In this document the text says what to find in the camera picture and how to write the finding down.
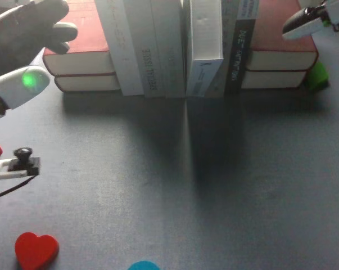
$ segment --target black knob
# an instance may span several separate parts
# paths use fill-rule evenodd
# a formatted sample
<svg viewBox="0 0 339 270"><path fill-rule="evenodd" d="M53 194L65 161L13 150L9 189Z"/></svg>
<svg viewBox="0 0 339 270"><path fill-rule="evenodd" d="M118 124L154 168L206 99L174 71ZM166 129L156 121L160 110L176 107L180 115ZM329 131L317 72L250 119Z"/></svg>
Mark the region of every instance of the black knob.
<svg viewBox="0 0 339 270"><path fill-rule="evenodd" d="M14 155L18 158L21 164L27 164L29 157L32 154L32 148L23 147L14 151Z"/></svg>

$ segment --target blue circle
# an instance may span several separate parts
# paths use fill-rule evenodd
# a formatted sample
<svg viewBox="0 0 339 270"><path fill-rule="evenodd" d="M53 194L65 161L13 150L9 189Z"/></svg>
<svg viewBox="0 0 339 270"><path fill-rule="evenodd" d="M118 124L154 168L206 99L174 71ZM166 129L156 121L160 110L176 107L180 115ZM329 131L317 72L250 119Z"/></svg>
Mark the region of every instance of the blue circle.
<svg viewBox="0 0 339 270"><path fill-rule="evenodd" d="M134 263L131 267L128 268L128 270L160 270L160 269L154 263L143 260L141 262Z"/></svg>

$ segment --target table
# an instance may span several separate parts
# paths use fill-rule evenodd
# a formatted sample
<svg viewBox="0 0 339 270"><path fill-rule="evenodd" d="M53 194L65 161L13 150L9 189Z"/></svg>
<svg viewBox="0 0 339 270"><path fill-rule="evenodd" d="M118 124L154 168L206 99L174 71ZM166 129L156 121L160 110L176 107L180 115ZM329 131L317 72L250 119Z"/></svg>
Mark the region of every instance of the table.
<svg viewBox="0 0 339 270"><path fill-rule="evenodd" d="M0 198L0 269L26 231L51 269L339 270L339 33L315 35L331 86L230 100L63 94L53 82L0 120L2 158L41 175ZM19 180L0 181L0 191Z"/></svg>

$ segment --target red heart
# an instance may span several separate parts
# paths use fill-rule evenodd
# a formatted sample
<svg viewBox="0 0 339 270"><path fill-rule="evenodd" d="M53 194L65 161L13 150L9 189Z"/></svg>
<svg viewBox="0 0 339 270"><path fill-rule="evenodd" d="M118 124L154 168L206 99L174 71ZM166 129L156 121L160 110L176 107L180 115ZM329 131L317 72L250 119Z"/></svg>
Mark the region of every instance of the red heart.
<svg viewBox="0 0 339 270"><path fill-rule="evenodd" d="M53 236L38 237L32 232L25 232L18 237L15 250L23 270L39 270L57 257L59 244Z"/></svg>

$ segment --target black cable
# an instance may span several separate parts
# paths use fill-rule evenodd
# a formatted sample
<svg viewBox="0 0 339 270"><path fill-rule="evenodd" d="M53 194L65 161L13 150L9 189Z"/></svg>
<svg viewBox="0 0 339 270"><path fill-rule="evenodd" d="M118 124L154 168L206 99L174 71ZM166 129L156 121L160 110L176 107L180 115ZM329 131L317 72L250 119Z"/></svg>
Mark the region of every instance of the black cable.
<svg viewBox="0 0 339 270"><path fill-rule="evenodd" d="M18 188L20 188L20 187L22 187L22 186L25 186L25 185L28 184L31 180L33 180L35 177L36 177L36 175L35 175L35 176L32 176L32 177L30 177L30 178L28 178L26 181L21 182L20 184L18 184L17 186L14 186L14 187L12 187L12 188L10 188L9 190L5 190L5 191L1 192L1 193L0 193L0 197L6 195L6 194L8 194L8 193L11 193L12 191L17 190Z"/></svg>

